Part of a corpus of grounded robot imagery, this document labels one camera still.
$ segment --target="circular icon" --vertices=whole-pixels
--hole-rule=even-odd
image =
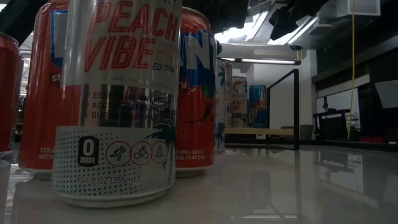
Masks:
[[[145,165],[150,161],[152,155],[152,147],[148,142],[137,142],[131,148],[131,160],[137,165]]]
[[[114,142],[106,150],[106,160],[113,166],[123,166],[130,161],[129,144],[119,141]]]
[[[169,149],[167,149],[167,146],[164,142],[159,141],[154,144],[152,147],[152,160],[156,162],[157,164],[162,163],[165,161],[169,154]]]

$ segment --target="red bull can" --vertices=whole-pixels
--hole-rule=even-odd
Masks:
[[[215,153],[225,151],[225,122],[226,122],[226,92],[225,92],[226,68],[222,59],[217,59],[216,70],[216,100],[215,100],[215,128],[216,145]]]
[[[19,166],[49,179],[60,121],[61,69],[69,1],[51,0],[37,13]]]
[[[252,85],[249,88],[249,125],[267,128],[267,87]]]
[[[13,147],[23,66],[18,42],[0,32],[0,158]]]
[[[234,128],[248,125],[248,81],[245,77],[232,78],[232,122]]]
[[[227,128],[232,127],[232,63],[224,60],[225,63],[225,102],[226,102],[226,122]]]
[[[183,7],[177,175],[200,175],[214,163],[217,46],[208,19]]]
[[[52,173],[66,203],[133,205],[174,183],[181,10],[70,1]]]

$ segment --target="glossy table surface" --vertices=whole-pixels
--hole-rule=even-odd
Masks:
[[[49,181],[18,166],[11,167],[6,191],[0,192],[7,194],[0,197],[6,224],[398,223],[398,154],[229,148],[206,175],[177,179],[158,200],[124,208],[66,205]]]

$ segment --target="blue can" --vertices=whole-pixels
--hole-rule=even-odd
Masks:
[[[252,85],[249,88],[249,125],[254,128],[267,128],[267,87]]]

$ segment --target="shelf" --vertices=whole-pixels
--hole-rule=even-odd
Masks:
[[[225,134],[277,134],[294,135],[293,129],[226,128]]]

